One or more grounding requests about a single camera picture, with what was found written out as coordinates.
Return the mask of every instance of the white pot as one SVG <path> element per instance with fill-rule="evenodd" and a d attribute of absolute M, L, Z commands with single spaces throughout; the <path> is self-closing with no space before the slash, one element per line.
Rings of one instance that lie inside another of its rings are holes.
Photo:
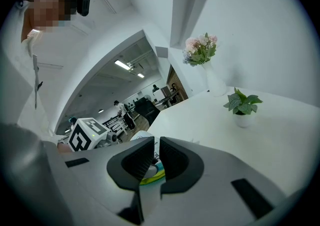
<path fill-rule="evenodd" d="M 202 67 L 205 70 L 206 82 L 210 93 L 215 97 L 224 95 L 227 92 L 227 86 L 225 82 L 216 75 L 210 61 L 202 64 Z"/>
<path fill-rule="evenodd" d="M 237 126 L 245 128 L 253 124 L 256 117 L 256 113 L 254 111 L 251 112 L 250 115 L 237 115 L 233 114 L 233 119 Z"/>

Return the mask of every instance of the ceiling light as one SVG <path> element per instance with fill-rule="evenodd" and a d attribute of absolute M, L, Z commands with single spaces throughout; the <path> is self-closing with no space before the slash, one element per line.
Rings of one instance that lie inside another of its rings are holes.
<path fill-rule="evenodd" d="M 130 69 L 130 67 L 128 67 L 126 64 L 122 63 L 122 62 L 119 61 L 119 60 L 117 60 L 117 61 L 115 62 L 115 64 L 117 64 L 118 66 L 121 66 L 121 67 L 124 68 L 124 69 L 127 69 L 127 70 Z"/>

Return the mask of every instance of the black chair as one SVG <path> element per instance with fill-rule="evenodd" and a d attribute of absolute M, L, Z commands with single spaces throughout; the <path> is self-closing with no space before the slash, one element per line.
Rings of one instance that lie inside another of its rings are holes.
<path fill-rule="evenodd" d="M 143 116 L 149 122 L 149 126 L 152 125 L 156 117 L 159 115 L 160 110 L 152 104 L 150 100 L 146 98 L 141 98 L 134 103 L 134 110 Z"/>

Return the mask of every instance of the potted plant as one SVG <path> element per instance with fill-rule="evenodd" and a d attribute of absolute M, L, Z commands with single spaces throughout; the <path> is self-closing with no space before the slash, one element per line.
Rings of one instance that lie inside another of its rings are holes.
<path fill-rule="evenodd" d="M 226 84 L 216 75 L 210 63 L 216 53 L 217 40 L 216 36 L 208 35 L 208 33 L 198 38 L 188 38 L 183 51 L 183 63 L 193 67 L 202 65 L 206 74 L 207 86 L 215 97 L 222 96 L 227 91 Z"/>
<path fill-rule="evenodd" d="M 239 89 L 234 88 L 234 93 L 228 95 L 229 102 L 224 105 L 233 111 L 233 118 L 237 126 L 248 127 L 255 119 L 258 109 L 256 103 L 262 103 L 257 95 L 246 96 Z"/>

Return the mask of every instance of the white vase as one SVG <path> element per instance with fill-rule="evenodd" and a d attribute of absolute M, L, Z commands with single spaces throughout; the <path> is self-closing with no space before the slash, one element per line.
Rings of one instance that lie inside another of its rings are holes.
<path fill-rule="evenodd" d="M 207 86 L 210 93 L 214 97 L 219 97 L 227 92 L 227 86 L 223 80 L 221 80 L 215 73 L 210 61 L 202 64 L 205 70 Z"/>
<path fill-rule="evenodd" d="M 256 113 L 251 112 L 250 115 L 237 115 L 233 114 L 233 119 L 235 121 L 235 124 L 239 127 L 246 128 L 253 124 L 255 121 Z"/>

